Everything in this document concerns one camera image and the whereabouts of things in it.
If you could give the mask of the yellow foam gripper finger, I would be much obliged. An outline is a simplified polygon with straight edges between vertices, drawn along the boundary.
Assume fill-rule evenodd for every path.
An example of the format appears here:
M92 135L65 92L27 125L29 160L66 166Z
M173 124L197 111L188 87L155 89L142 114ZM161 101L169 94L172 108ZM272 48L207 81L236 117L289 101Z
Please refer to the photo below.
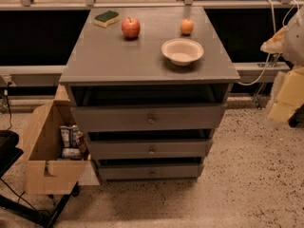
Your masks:
M304 67L296 67L285 73L279 71L271 90L271 98L265 108L264 123L268 127L286 124L304 105Z

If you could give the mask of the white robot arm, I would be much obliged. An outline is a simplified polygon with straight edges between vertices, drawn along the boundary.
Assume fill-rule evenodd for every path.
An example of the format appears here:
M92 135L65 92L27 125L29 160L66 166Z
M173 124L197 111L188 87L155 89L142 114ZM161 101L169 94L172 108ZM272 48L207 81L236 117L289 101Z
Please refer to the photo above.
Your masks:
M304 105L304 7L301 7L272 38L262 44L260 50L278 53L293 68L278 72L266 106L265 124L278 127L286 124Z

